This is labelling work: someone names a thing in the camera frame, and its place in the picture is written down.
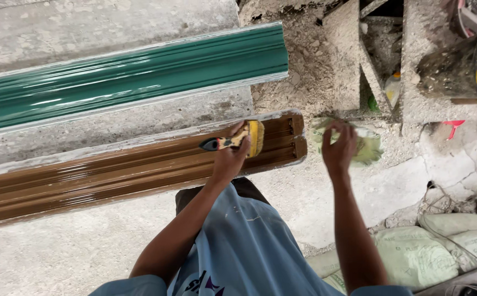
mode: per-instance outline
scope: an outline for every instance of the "cement bag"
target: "cement bag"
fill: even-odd
[[[336,250],[308,257],[306,258],[306,261],[321,279],[326,278],[340,269],[339,258],[337,257]]]
[[[477,257],[477,230],[466,231],[456,235],[449,235],[448,238],[464,247],[467,251],[471,252]],[[452,256],[458,262],[459,268],[463,272],[468,272],[477,268],[477,259],[469,252],[464,251],[462,248],[446,238],[439,237],[435,240],[439,241],[449,252],[451,252]]]
[[[421,227],[385,229],[373,237],[390,284],[415,292],[458,275],[452,255]]]
[[[333,121],[333,118],[314,118],[310,122],[310,138],[314,150],[321,154],[323,147],[323,135],[327,125]],[[357,154],[352,157],[353,166],[368,166],[378,162],[383,155],[381,147],[381,136],[373,131],[355,126],[357,132]],[[335,143],[339,139],[340,133],[332,133],[331,143]]]
[[[477,215],[466,213],[421,215],[419,224],[428,232],[449,236],[461,232],[477,230]]]
[[[334,274],[330,275],[329,277],[324,278],[323,281],[325,281],[328,285],[334,287],[337,291],[345,295],[347,294],[346,286],[344,285],[344,278],[340,270],[334,272]]]

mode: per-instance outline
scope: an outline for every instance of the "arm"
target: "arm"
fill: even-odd
[[[334,144],[330,144],[332,129],[340,133]],[[346,123],[334,122],[324,133],[323,159],[334,187],[335,243],[348,294],[362,286],[388,284],[385,267],[352,192],[348,167],[356,145],[355,129]]]
[[[233,135],[243,122],[230,131]],[[245,138],[239,150],[226,148],[216,152],[213,176],[189,204],[145,247],[136,260],[130,278],[153,274],[170,285],[184,263],[196,236],[222,190],[238,174],[247,152],[250,139]]]

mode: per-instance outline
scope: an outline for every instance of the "glossy green paint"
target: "glossy green paint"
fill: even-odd
[[[287,70],[280,24],[47,65],[0,77],[0,128]]]

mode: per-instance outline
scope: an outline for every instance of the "dark trousers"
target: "dark trousers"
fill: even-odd
[[[248,180],[247,178],[236,178],[231,181],[231,184],[235,186],[235,189],[240,197],[243,198],[253,198],[255,200],[261,201],[263,203],[269,204],[266,198],[262,195],[262,193],[253,185],[253,183]],[[196,194],[202,190],[203,186],[189,188],[189,189],[182,189],[176,193],[176,214],[178,215],[187,204],[193,198],[195,198]]]

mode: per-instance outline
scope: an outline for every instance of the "brown paint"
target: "brown paint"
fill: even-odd
[[[259,156],[245,161],[241,175],[301,161],[307,154],[301,114],[287,112],[263,124],[264,148]],[[28,220],[201,185],[212,174],[215,152],[204,151],[197,145],[206,138],[225,134],[226,130],[183,135],[156,144],[1,174],[0,222]]]

